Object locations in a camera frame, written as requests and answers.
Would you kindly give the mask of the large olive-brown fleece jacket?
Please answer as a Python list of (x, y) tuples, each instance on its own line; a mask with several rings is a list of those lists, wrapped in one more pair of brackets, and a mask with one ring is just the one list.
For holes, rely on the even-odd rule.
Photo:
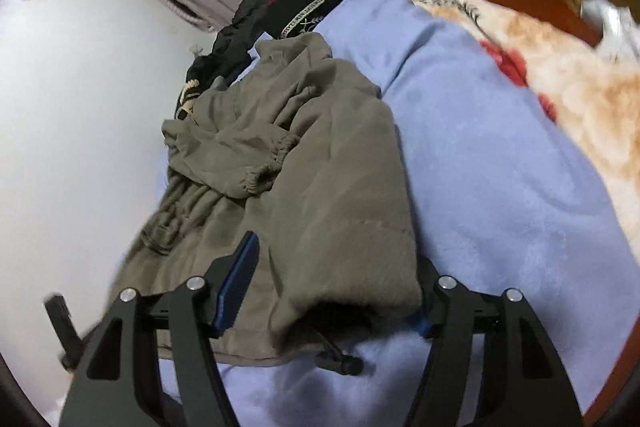
[(115, 291), (176, 288), (246, 232), (259, 261), (222, 363), (273, 366), (416, 311), (416, 238), (398, 134), (380, 91), (315, 32), (257, 47), (162, 132), (168, 184)]

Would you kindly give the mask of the light blue bed sheet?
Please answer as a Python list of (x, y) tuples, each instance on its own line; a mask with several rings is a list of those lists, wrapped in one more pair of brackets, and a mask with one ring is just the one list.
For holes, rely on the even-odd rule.
[[(471, 291), (518, 288), (584, 421), (639, 313), (639, 270), (596, 169), (472, 36), (409, 0), (343, 0), (311, 32), (393, 114), (416, 276), (424, 257)], [(237, 424), (404, 425), (433, 343), (420, 334), (419, 287), (418, 309), (382, 329), (322, 338), (273, 366), (218, 360)], [(476, 335), (459, 418), (469, 424), (483, 358)]]

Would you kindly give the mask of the cream floral plush blanket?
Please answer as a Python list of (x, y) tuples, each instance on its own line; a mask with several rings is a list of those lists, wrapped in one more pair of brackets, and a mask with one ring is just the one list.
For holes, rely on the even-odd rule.
[(547, 22), (488, 0), (410, 0), (471, 34), (598, 170), (631, 250), (639, 250), (639, 69)]

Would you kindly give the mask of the black jacket with cream trim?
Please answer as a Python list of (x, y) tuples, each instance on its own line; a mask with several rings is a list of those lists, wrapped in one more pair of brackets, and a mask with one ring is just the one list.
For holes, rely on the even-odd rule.
[(262, 35), (296, 37), (314, 30), (343, 0), (242, 0), (231, 23), (218, 31), (212, 50), (194, 58), (178, 96), (175, 117), (192, 112), (195, 100), (215, 83), (224, 87), (250, 64), (250, 49)]

